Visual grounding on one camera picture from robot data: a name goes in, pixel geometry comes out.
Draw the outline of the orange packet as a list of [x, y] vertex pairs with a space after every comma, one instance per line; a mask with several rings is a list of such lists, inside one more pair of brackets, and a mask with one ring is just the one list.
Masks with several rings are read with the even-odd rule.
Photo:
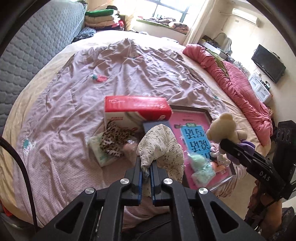
[[225, 174], [226, 173], [226, 167], [224, 165], [218, 165], [216, 162], [211, 162], [212, 168], [215, 171], [216, 174]]

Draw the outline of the green tissue pack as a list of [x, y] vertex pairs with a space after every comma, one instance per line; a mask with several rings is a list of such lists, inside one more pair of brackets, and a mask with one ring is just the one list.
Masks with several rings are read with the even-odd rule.
[[216, 176], [211, 162], [206, 163], [203, 167], [198, 168], [195, 173], [191, 175], [196, 186], [207, 186], [209, 182]]
[[117, 157], [108, 155], [103, 149], [100, 147], [100, 143], [102, 141], [103, 133], [99, 133], [91, 137], [88, 141], [88, 145], [90, 149], [93, 151], [97, 162], [100, 167], [104, 167], [114, 163], [117, 160]]

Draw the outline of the pink scrunchie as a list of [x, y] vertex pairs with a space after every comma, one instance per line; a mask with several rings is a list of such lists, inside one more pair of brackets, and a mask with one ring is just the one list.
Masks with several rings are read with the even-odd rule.
[[216, 143], [210, 143], [210, 156], [212, 158], [218, 158], [219, 156], [221, 156], [222, 154], [219, 151], [219, 145]]

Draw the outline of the beige plush bear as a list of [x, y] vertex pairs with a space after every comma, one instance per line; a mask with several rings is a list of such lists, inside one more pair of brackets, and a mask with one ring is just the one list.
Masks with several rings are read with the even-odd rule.
[[[222, 113], [221, 116], [212, 121], [209, 129], [206, 132], [206, 136], [210, 143], [216, 143], [218, 145], [223, 139], [229, 139], [235, 144], [248, 141], [247, 132], [237, 129], [236, 122], [230, 113]], [[239, 162], [235, 163], [235, 159], [221, 150], [220, 146], [219, 151], [222, 155], [216, 158], [218, 165], [226, 165], [227, 159], [229, 160], [228, 162], [232, 162], [235, 165], [240, 165]]]

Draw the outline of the green item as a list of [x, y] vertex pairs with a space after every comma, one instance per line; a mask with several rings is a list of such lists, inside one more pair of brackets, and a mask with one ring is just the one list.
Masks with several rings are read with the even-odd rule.
[[201, 154], [198, 154], [195, 152], [189, 152], [188, 158], [189, 158], [190, 166], [194, 172], [197, 172], [198, 170], [204, 168], [204, 166], [207, 164], [206, 158]]

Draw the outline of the floral beige cloth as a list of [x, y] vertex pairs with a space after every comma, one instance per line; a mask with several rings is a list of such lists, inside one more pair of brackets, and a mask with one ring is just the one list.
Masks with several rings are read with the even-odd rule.
[[163, 124], [152, 127], [139, 142], [136, 154], [140, 157], [145, 182], [149, 180], [149, 167], [153, 161], [164, 168], [170, 178], [182, 182], [184, 152], [170, 127]]

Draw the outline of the pink rolled duvet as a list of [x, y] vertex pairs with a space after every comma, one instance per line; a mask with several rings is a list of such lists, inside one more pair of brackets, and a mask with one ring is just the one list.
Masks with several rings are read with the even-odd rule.
[[188, 44], [183, 54], [199, 63], [240, 108], [262, 146], [271, 144], [273, 125], [268, 107], [260, 101], [247, 76], [235, 65], [198, 44]]

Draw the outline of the pink book in tray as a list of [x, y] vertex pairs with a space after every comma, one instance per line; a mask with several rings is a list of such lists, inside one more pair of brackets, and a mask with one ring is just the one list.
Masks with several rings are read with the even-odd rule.
[[185, 186], [197, 189], [202, 185], [191, 178], [194, 170], [187, 154], [200, 154], [207, 159], [211, 158], [210, 142], [206, 137], [206, 131], [213, 119], [209, 112], [203, 108], [171, 105], [171, 109], [169, 124], [178, 143], [183, 148], [185, 157], [183, 182]]

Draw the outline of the white drawer cabinet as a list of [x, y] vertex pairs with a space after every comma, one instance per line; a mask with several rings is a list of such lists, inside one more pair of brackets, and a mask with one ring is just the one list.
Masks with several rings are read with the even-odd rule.
[[262, 78], [256, 73], [250, 75], [248, 81], [255, 92], [256, 97], [263, 102], [268, 104], [272, 100], [272, 95], [267, 88], [267, 85], [262, 81]]

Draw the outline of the leopard print cloth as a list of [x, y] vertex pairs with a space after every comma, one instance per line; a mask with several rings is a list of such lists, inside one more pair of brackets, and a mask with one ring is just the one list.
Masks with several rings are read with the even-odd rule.
[[134, 134], [135, 132], [120, 128], [114, 121], [110, 121], [107, 124], [106, 131], [102, 134], [99, 146], [108, 155], [119, 158], [123, 155], [123, 145]]

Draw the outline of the pink item in clear bag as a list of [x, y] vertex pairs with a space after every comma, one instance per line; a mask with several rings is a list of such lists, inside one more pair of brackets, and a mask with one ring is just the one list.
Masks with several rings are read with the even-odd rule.
[[122, 152], [126, 159], [130, 161], [133, 165], [135, 165], [137, 161], [137, 147], [139, 141], [136, 137], [130, 136], [125, 144], [123, 145]]

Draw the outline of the black flat television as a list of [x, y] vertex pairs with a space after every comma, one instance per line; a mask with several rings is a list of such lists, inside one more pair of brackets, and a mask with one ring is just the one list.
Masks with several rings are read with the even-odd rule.
[[274, 83], [285, 73], [286, 67], [280, 58], [262, 45], [258, 45], [251, 59]]

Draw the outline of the dark blue small box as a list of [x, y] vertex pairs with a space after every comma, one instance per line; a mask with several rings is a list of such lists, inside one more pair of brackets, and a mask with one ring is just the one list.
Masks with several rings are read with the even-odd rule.
[[142, 124], [144, 133], [147, 133], [151, 128], [153, 128], [154, 126], [158, 126], [160, 124], [165, 125], [168, 128], [171, 128], [170, 123], [167, 120], [145, 121]]

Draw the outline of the red white tissue box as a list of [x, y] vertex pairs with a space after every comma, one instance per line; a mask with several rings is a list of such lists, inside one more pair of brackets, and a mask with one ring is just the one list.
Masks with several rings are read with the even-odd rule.
[[139, 132], [146, 121], [167, 121], [172, 109], [162, 97], [106, 96], [104, 123], [114, 122], [118, 127]]

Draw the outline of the mauve dotted bed quilt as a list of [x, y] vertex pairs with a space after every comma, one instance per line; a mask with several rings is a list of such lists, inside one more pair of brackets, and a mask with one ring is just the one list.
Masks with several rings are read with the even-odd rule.
[[100, 167], [89, 149], [89, 139], [104, 128], [104, 99], [113, 95], [163, 97], [205, 108], [212, 118], [227, 111], [174, 51], [125, 39], [75, 53], [30, 108], [16, 144], [40, 226], [86, 188], [106, 188], [132, 166], [121, 158]]

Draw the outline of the cluttered side desk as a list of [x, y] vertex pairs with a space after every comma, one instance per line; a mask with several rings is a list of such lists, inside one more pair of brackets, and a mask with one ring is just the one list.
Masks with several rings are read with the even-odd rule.
[[204, 35], [199, 40], [198, 44], [219, 55], [225, 60], [232, 55], [232, 40], [223, 32], [219, 33], [214, 39]]

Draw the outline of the white curtain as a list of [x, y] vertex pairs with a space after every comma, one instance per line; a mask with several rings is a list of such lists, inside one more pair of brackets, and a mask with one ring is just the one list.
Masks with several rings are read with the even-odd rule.
[[216, 0], [209, 0], [203, 3], [202, 8], [198, 13], [191, 29], [186, 34], [183, 46], [187, 44], [195, 44], [199, 41], [217, 3], [218, 1]]

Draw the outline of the clothes on window sill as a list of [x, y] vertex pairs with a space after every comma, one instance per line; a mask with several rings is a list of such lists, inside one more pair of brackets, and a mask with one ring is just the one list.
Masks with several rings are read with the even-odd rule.
[[174, 18], [148, 18], [148, 19], [137, 19], [138, 22], [150, 24], [159, 27], [165, 27], [173, 29], [182, 34], [189, 32], [189, 27], [181, 22], [177, 22]]

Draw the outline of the grey quilted headboard cover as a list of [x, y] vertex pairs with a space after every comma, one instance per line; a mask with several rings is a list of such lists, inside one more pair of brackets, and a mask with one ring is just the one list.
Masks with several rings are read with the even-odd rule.
[[1, 56], [1, 129], [33, 77], [81, 31], [85, 1], [49, 1], [11, 39]]

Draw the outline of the stack of folded blankets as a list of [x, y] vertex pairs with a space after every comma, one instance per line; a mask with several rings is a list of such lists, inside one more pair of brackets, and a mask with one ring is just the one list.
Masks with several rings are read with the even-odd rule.
[[124, 20], [120, 17], [116, 6], [107, 6], [105, 9], [87, 11], [84, 17], [87, 27], [100, 30], [123, 30]]

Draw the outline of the wall air conditioner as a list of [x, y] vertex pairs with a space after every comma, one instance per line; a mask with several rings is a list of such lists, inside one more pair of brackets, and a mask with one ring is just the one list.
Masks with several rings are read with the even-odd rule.
[[244, 20], [256, 25], [257, 27], [259, 27], [259, 25], [261, 23], [261, 21], [260, 21], [260, 19], [258, 17], [254, 16], [254, 15], [252, 15], [250, 13], [247, 13], [245, 11], [236, 9], [236, 8], [234, 8], [232, 10], [232, 15], [235, 15], [235, 16], [241, 18], [241, 19], [244, 19]]

